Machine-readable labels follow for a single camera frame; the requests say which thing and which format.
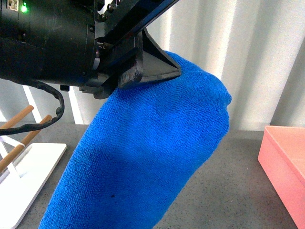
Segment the wooden dowel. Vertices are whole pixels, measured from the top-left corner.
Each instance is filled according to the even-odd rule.
[[[43,124],[49,120],[51,120],[51,115],[47,115],[42,119],[40,124]],[[31,140],[40,132],[41,130],[35,130],[29,132],[28,135],[21,141],[25,146],[30,143]],[[10,151],[5,158],[0,161],[0,173],[19,155],[19,153],[24,149],[23,145],[17,145],[15,148]]]
[[[32,110],[34,110],[33,106],[31,106],[31,105],[27,106],[22,111],[20,111],[18,114],[16,114],[13,118],[11,118],[6,124],[1,126],[0,129],[6,129],[6,128],[11,128],[11,127],[15,126],[25,116],[27,116]]]

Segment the black cable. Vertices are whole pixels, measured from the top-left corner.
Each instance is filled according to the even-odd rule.
[[[22,126],[16,127],[16,128],[0,129],[0,136],[14,135],[14,134],[23,133],[23,132],[41,130],[41,129],[44,129],[44,128],[54,124],[62,117],[64,110],[65,110],[65,103],[64,103],[62,94],[59,91],[57,91],[55,88],[51,87],[50,85],[47,85],[46,83],[39,82],[39,81],[18,81],[18,82],[15,81],[15,83],[27,85],[27,86],[31,86],[31,87],[36,87],[38,89],[44,90],[47,93],[52,94],[56,99],[59,100],[60,107],[58,107],[56,109],[57,116],[43,124],[25,124],[25,125],[22,125]]]

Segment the screw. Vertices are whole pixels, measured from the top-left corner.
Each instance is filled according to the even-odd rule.
[[[105,22],[105,21],[107,21],[107,16],[105,14],[102,15],[98,14],[97,22]]]
[[[108,6],[107,6],[107,11],[108,11],[109,13],[114,12],[114,9],[115,9],[115,6],[114,6],[114,5],[108,4]]]

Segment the blue towel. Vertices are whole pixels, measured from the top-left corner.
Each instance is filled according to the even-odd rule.
[[[231,96],[215,76],[169,54],[180,77],[117,89],[99,110],[40,229],[151,229],[217,148]]]

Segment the black bracket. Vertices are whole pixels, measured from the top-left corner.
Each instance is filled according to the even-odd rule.
[[[95,17],[97,77],[80,87],[104,99],[116,87],[173,79],[181,68],[149,35],[146,26],[178,0],[114,0]],[[95,5],[104,4],[96,0]]]

